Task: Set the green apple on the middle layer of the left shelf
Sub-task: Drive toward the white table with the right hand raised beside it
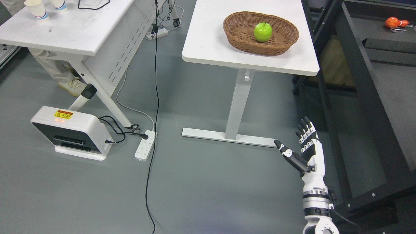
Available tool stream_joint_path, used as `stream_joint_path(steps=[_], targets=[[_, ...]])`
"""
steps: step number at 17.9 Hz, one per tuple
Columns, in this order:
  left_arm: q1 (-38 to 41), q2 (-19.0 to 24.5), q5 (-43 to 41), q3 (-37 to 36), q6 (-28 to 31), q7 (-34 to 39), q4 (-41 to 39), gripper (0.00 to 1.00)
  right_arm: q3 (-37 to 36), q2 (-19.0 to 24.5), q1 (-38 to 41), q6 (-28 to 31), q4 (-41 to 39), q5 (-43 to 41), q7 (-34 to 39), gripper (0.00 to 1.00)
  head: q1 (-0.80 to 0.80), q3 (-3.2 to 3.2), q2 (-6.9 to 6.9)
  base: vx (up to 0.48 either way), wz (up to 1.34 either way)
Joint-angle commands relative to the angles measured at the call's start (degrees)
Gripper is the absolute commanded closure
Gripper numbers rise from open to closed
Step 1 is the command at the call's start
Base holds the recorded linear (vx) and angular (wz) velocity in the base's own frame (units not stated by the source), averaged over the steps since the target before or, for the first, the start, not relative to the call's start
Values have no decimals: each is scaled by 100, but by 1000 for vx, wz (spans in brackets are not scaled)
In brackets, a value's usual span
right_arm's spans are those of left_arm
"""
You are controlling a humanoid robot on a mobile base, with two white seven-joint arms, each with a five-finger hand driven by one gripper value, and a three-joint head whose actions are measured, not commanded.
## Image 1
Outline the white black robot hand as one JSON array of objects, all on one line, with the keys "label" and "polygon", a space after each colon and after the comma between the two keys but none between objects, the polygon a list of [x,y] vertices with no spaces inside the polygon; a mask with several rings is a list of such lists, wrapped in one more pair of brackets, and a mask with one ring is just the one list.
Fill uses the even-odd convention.
[{"label": "white black robot hand", "polygon": [[325,164],[322,143],[315,126],[308,117],[300,120],[295,134],[301,146],[301,154],[285,146],[278,139],[274,140],[276,148],[283,158],[300,172],[304,182],[305,194],[328,194],[328,187],[324,183]]}]

